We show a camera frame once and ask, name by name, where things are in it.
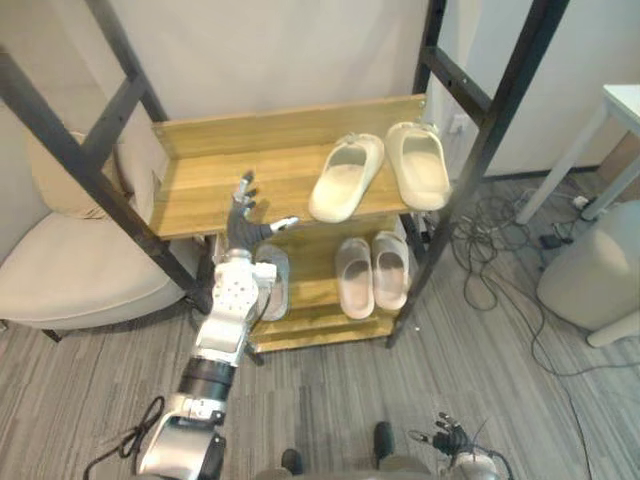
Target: slide sandal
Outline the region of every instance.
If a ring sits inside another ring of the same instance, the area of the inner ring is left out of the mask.
[[[261,320],[268,322],[280,320],[289,310],[289,257],[278,247],[263,243],[256,250],[255,258],[256,262],[271,263],[277,268],[276,282],[271,290],[261,288],[258,293],[257,314],[264,311]]]
[[[393,232],[380,232],[373,239],[373,294],[385,310],[398,310],[409,290],[409,249]]]
[[[404,203],[420,211],[444,207],[451,186],[435,129],[413,122],[398,123],[387,132],[385,143]]]
[[[371,252],[362,238],[348,238],[336,253],[336,274],[342,311],[361,320],[373,312]]]
[[[384,144],[375,135],[350,134],[335,148],[309,199],[309,213],[327,223],[349,218],[384,160]]]

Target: black metal frame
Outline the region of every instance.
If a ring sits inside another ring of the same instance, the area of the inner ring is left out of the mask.
[[[496,95],[491,100],[437,46],[446,1],[430,1],[414,93],[426,91],[429,74],[433,71],[460,106],[469,113],[478,125],[479,132],[451,200],[442,211],[433,239],[409,289],[407,302],[398,314],[393,332],[387,337],[387,348],[395,345],[407,319],[413,313],[419,294],[449,243],[454,218],[464,210],[467,206],[466,201],[471,198],[481,182],[551,43],[568,3],[569,0],[533,0]]]
[[[153,121],[167,120],[167,115],[129,46],[109,2],[86,2],[126,78],[83,144],[78,145],[4,47],[0,47],[2,99],[96,203],[186,292],[196,307],[202,312],[208,312],[212,303],[211,292],[205,288],[204,282],[182,266],[169,250],[169,242],[155,235],[101,172],[138,101],[142,102]]]

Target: white armchair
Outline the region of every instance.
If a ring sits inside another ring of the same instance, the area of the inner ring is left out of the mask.
[[[32,181],[21,144],[24,127],[6,109],[0,117],[6,135],[0,142],[0,319],[59,339],[54,330],[130,320],[184,296],[110,218],[51,212]],[[126,144],[122,147],[127,160]],[[131,205],[148,221],[154,174],[144,161],[129,160],[122,174],[133,192]],[[175,241],[171,249],[193,274],[199,256],[195,243]]]

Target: table leg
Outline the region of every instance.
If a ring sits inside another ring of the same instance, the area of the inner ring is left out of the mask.
[[[640,175],[640,155],[636,157],[636,159],[627,165],[625,168],[607,187],[607,189],[598,195],[596,201],[585,208],[584,212],[582,212],[582,218],[585,220],[593,220],[596,218],[603,208],[606,208],[620,193],[622,190],[627,188],[627,186],[633,182],[633,180]]]
[[[529,222],[538,208],[540,208],[540,205],[542,205],[549,194],[558,186],[567,172],[578,161],[580,155],[582,155],[587,149],[589,141],[604,124],[607,119],[607,115],[607,107],[603,102],[598,107],[598,110],[593,117],[591,117],[589,123],[582,129],[574,144],[571,145],[571,148],[567,151],[564,157],[555,164],[553,169],[551,169],[551,172],[549,172],[549,175],[544,179],[542,185],[540,185],[540,188],[536,190],[531,199],[529,199],[520,213],[518,213],[518,216],[516,217],[517,223],[524,225]]]

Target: wall outlet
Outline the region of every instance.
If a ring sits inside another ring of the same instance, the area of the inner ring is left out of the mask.
[[[458,113],[451,119],[451,126],[449,127],[449,135],[458,135],[464,132],[469,126],[469,115],[466,113]]]

